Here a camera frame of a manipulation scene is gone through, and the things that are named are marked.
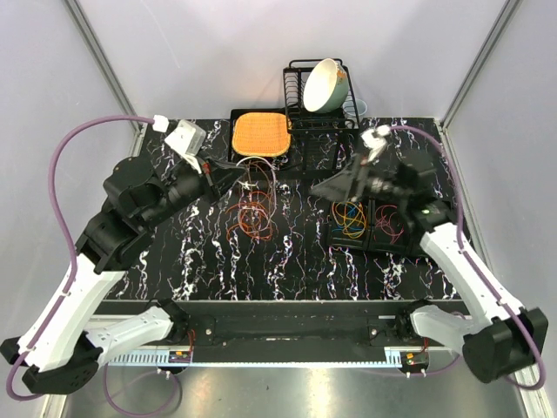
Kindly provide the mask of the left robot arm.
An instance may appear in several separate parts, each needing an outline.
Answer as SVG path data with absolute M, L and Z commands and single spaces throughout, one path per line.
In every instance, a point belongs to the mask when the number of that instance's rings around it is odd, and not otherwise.
M 120 161 L 103 187 L 101 211 L 70 244 L 69 271 L 34 326 L 5 340 L 1 354 L 13 368 L 24 366 L 28 399 L 72 394 L 99 368 L 149 342 L 188 340 L 189 314 L 162 300 L 113 326 L 87 329 L 105 295 L 153 242 L 157 226 L 200 198 L 215 204 L 245 174 L 245 168 L 208 157 L 179 161 L 161 179 L 150 160 Z

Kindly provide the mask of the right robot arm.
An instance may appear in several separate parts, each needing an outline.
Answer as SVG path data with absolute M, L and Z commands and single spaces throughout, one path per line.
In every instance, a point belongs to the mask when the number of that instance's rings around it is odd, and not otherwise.
M 428 154 L 411 153 L 395 172 L 380 172 L 356 156 L 344 169 L 313 186 L 311 193 L 331 202 L 380 199 L 397 206 L 405 229 L 455 286 L 468 318 L 418 300 L 395 319 L 400 342 L 426 338 L 463 357 L 472 374 L 489 383 L 525 367 L 542 364 L 548 319 L 526 309 L 494 277 L 462 235 L 453 211 L 432 193 L 436 169 Z

